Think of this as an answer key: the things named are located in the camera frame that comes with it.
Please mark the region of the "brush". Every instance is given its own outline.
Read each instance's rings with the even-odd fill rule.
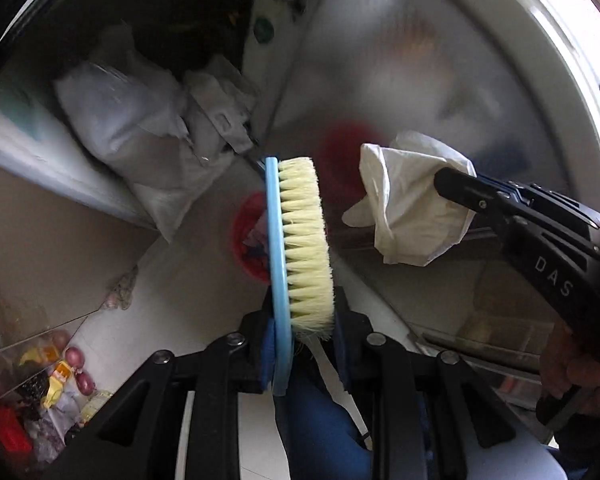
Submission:
[[[328,338],[333,328],[333,279],[318,179],[307,157],[265,160],[269,269],[276,359],[272,389],[288,385],[294,337]]]

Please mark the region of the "plastic bag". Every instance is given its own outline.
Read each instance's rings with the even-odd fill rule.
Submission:
[[[423,267],[460,243],[474,213],[438,195],[433,177],[445,166],[475,176],[470,160],[417,132],[398,134],[389,148],[363,144],[360,151],[367,196],[342,221],[375,225],[374,245],[386,264]]]
[[[243,124],[255,92],[227,60],[184,80],[143,58],[122,24],[56,81],[78,138],[128,182],[168,241],[234,154],[253,147]]]

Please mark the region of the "floor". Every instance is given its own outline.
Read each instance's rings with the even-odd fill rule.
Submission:
[[[234,260],[230,229],[240,204],[261,188],[260,177],[238,160],[193,205],[173,243],[160,239],[147,251],[130,308],[99,311],[78,330],[73,343],[85,352],[86,369],[99,389],[117,390],[157,349],[176,355],[202,350],[260,307],[265,286]],[[408,345],[404,323],[335,255],[332,265],[352,308],[368,314],[376,330]],[[318,362],[334,399],[362,424],[324,356]],[[241,394],[239,413],[243,480],[288,479],[270,394]]]

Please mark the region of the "person's leg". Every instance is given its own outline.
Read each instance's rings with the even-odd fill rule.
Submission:
[[[370,480],[371,452],[331,399],[308,348],[294,358],[286,396],[274,403],[292,480]]]

